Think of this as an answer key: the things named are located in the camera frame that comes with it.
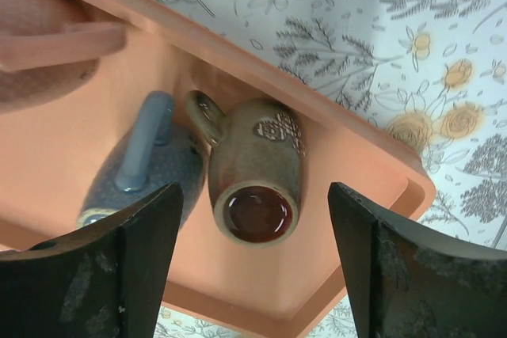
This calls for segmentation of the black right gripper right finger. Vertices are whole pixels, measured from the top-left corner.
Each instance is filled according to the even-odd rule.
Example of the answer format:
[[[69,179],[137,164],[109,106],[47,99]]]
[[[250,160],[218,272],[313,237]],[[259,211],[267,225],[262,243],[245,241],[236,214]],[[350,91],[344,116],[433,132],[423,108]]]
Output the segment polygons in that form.
[[[330,218],[359,337],[504,337],[506,252],[390,211],[343,183]]]

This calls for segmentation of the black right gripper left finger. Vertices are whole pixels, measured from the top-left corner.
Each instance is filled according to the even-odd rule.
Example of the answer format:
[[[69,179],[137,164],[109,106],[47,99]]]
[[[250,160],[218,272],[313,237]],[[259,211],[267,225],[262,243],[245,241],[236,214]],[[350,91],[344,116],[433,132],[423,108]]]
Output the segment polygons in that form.
[[[177,183],[1,255],[4,337],[151,337],[181,224]]]

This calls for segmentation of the grey-blue square mug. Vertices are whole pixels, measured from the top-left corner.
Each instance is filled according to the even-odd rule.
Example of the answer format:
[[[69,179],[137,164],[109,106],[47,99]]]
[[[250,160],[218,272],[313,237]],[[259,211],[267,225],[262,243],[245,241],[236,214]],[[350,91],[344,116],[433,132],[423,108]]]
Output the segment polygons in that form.
[[[149,93],[133,128],[114,146],[83,201],[76,226],[82,228],[178,183],[184,202],[180,225],[191,215],[203,191],[208,152],[189,129],[173,121],[171,94]]]

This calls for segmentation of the brown striped mug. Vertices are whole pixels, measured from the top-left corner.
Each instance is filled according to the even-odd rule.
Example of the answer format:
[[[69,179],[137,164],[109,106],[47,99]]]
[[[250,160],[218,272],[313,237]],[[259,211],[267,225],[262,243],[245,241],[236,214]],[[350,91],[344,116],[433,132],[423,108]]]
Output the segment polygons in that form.
[[[306,179],[297,115],[267,98],[223,112],[199,90],[186,94],[185,108],[211,147],[208,193],[219,230],[244,245],[282,242],[299,222]]]

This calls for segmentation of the salmon textured mug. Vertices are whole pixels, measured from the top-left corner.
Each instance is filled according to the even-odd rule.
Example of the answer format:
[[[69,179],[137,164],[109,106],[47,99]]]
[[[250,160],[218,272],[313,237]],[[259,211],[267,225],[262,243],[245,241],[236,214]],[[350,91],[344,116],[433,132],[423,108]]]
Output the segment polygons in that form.
[[[96,20],[78,0],[1,0],[1,111],[66,96],[126,40],[123,24]]]

